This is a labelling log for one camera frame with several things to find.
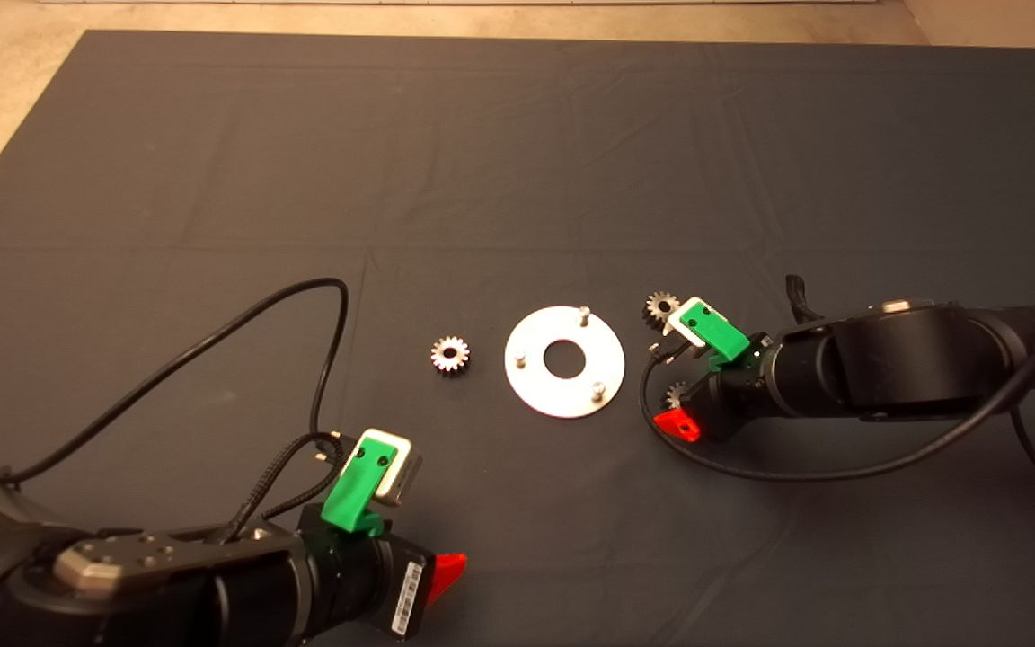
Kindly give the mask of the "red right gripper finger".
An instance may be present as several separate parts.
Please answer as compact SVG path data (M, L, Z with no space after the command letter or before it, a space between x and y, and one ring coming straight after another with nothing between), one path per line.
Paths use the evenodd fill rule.
M690 445L702 437L701 427L683 408L669 409L654 415L654 427L657 427L666 437L679 439Z

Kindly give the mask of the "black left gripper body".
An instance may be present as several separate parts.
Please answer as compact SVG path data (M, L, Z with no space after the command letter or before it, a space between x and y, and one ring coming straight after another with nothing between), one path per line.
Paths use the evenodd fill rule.
M349 533L305 505L299 536L312 574L308 640L350 622L367 624L396 642L420 631L434 582L436 556L394 533Z

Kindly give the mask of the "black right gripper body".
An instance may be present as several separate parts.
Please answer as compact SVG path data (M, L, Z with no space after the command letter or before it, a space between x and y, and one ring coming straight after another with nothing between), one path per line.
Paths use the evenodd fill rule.
M752 334L750 344L731 363L694 382L690 417L703 437L727 441L750 422L783 417L783 408L765 378L765 355L775 349L771 336Z

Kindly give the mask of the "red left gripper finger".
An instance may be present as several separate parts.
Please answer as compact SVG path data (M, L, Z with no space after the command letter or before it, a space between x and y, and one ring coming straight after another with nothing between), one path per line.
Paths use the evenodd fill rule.
M434 602L463 577L468 557L464 553L439 554L434 558Z

